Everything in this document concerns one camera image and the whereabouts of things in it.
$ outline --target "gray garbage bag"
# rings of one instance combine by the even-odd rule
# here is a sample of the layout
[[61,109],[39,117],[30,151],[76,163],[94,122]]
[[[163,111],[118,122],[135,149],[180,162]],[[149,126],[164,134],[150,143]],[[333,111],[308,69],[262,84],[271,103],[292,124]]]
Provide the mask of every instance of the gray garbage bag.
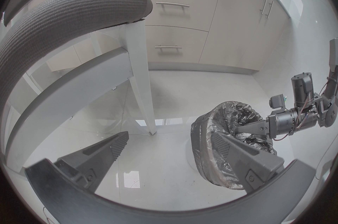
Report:
[[238,126],[263,120],[250,105],[236,101],[219,104],[212,111],[196,119],[191,125],[191,145],[197,169],[201,176],[215,185],[242,190],[229,163],[212,142],[213,135],[231,135],[253,147],[277,154],[268,135],[235,134]]

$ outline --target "glossy floor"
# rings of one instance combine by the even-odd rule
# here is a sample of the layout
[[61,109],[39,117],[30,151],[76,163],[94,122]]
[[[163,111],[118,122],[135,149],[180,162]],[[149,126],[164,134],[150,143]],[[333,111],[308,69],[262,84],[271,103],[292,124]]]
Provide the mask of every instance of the glossy floor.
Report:
[[[144,209],[190,210],[222,204],[246,194],[209,183],[198,173],[191,149],[190,126],[218,104],[250,104],[263,117],[271,111],[264,91],[250,75],[198,71],[150,71],[158,132],[152,136],[129,82],[79,111],[54,131],[25,167],[51,161],[127,130],[129,141],[96,194]],[[289,139],[275,142],[285,164],[293,160]]]

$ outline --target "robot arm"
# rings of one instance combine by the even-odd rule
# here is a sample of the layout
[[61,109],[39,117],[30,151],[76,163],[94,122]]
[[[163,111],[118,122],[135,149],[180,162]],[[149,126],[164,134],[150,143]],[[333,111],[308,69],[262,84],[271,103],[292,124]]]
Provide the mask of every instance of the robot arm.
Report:
[[239,126],[238,133],[268,134],[271,139],[277,135],[293,135],[295,132],[313,127],[331,126],[338,112],[338,38],[330,41],[330,73],[322,95],[314,93],[311,73],[302,73],[291,78],[294,108],[285,109],[284,96],[273,96],[270,101],[274,110],[266,120]]

